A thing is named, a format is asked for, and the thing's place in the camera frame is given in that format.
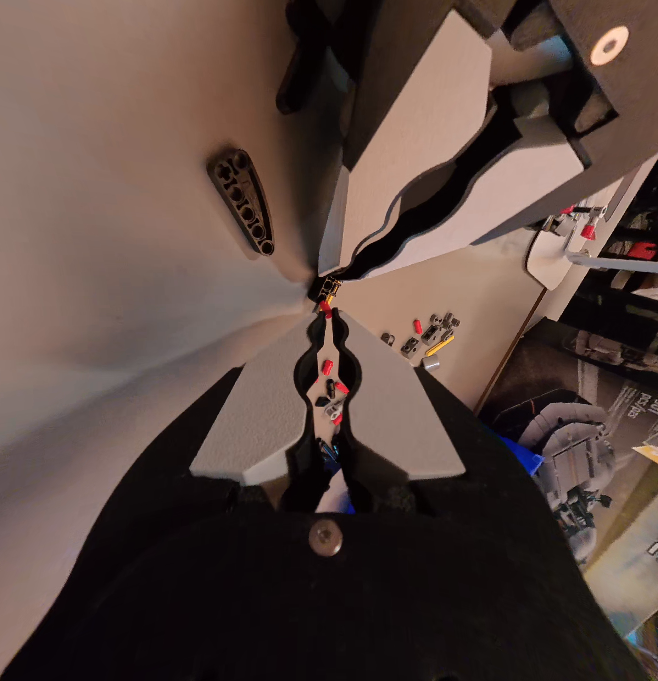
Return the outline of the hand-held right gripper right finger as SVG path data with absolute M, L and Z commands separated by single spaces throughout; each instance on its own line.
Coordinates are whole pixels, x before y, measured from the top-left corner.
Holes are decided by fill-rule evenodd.
M 375 511 L 412 483 L 450 480 L 466 467 L 415 369 L 344 311 L 333 309 L 339 380 L 348 389 L 339 453 L 356 511 Z

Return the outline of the dark printed lego box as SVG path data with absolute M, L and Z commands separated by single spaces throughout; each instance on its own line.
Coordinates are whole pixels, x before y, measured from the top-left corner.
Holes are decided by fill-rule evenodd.
M 598 604 L 658 680 L 658 350 L 543 319 L 480 411 L 532 474 Z

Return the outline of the partly built lego car model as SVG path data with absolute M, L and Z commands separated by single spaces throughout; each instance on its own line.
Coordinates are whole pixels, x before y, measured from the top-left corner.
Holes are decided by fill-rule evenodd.
M 585 243 L 597 240 L 597 225 L 608 213 L 602 207 L 571 207 L 570 212 L 562 211 L 549 216 L 537 226 L 542 232 L 568 237 L 581 236 Z M 658 209 L 641 210 L 631 207 L 626 210 L 612 236 L 602 250 L 603 257 L 623 260 L 658 260 Z

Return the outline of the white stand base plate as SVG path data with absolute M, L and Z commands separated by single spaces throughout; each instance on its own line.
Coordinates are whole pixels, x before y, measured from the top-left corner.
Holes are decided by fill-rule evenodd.
M 603 190 L 575 207 L 602 207 L 608 217 L 597 225 L 597 240 L 585 243 L 581 236 L 568 237 L 536 231 L 526 255 L 526 271 L 546 290 L 555 290 L 572 267 L 585 273 L 602 270 L 617 275 L 658 275 L 657 261 L 623 260 L 603 257 L 603 247 L 612 236 L 627 209 L 658 209 L 658 153 L 623 177 L 610 189 Z

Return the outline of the blue plastic bin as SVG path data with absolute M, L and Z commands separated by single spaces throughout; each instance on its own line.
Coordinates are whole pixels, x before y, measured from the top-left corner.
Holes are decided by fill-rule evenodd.
M 537 474 L 545 461 L 545 457 L 536 454 L 526 447 L 519 445 L 510 438 L 497 435 L 504 445 L 513 453 L 518 462 L 524 467 L 529 476 L 533 477 Z

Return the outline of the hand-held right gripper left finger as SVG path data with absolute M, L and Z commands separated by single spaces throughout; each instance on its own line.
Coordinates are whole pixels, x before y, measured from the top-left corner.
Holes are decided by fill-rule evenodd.
M 328 488 L 308 391 L 319 377 L 326 316 L 305 315 L 243 366 L 189 472 L 242 487 L 288 479 L 281 507 L 315 511 Z

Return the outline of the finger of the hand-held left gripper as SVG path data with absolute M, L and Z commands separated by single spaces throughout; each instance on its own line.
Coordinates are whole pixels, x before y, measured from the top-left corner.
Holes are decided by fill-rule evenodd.
M 485 38 L 449 10 L 355 165 L 341 165 L 319 248 L 320 276 L 348 265 L 362 239 L 389 225 L 412 183 L 480 131 L 491 60 Z
M 409 209 L 384 237 L 361 250 L 342 280 L 376 277 L 463 249 L 584 171 L 567 137 L 550 117 L 519 117 L 520 134 L 499 158 L 467 149 L 452 177 L 434 196 Z

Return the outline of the small black lego connector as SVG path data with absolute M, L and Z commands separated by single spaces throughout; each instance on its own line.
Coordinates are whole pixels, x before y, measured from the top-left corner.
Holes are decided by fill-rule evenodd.
M 329 283 L 332 280 L 340 280 L 340 278 L 337 278 L 333 275 L 326 275 L 326 276 L 318 276 L 312 283 L 309 291 L 308 291 L 308 298 L 315 302 L 319 303 L 320 300 L 324 300 L 325 298 L 325 293 L 327 292 L 328 289 L 331 288 L 332 284 Z

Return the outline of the pile of lego pieces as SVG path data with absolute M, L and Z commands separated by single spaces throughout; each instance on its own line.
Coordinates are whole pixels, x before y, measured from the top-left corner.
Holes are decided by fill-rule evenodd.
M 453 339 L 459 320 L 448 313 L 433 315 L 426 331 L 415 320 L 416 335 L 393 351 L 394 337 L 378 339 L 343 311 L 333 312 L 334 341 L 346 358 L 339 360 L 333 383 L 326 383 L 332 400 L 325 414 L 351 446 L 362 466 L 392 466 L 408 480 L 454 477 L 465 471 L 444 425 L 426 395 L 411 358 L 421 345 L 425 372 L 439 367 L 437 351 Z

